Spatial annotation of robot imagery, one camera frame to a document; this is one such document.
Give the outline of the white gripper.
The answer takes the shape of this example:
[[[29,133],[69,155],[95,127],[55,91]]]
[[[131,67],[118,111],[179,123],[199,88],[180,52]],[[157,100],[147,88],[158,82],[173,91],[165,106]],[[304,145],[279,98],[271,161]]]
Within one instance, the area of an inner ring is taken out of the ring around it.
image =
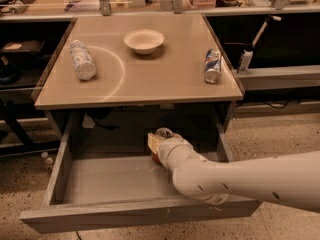
[[[153,154],[158,153],[162,165],[173,171],[184,160],[194,153],[193,146],[181,138],[166,139],[164,136],[154,133],[148,134],[148,147]]]

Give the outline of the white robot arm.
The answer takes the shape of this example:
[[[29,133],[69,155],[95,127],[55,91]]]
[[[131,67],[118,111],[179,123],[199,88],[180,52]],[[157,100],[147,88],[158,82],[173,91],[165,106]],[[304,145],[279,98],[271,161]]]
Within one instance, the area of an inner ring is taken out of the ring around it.
[[[148,135],[148,146],[172,173],[183,196],[218,205],[229,196],[317,212],[320,155],[317,151],[228,163],[210,161],[178,134]]]

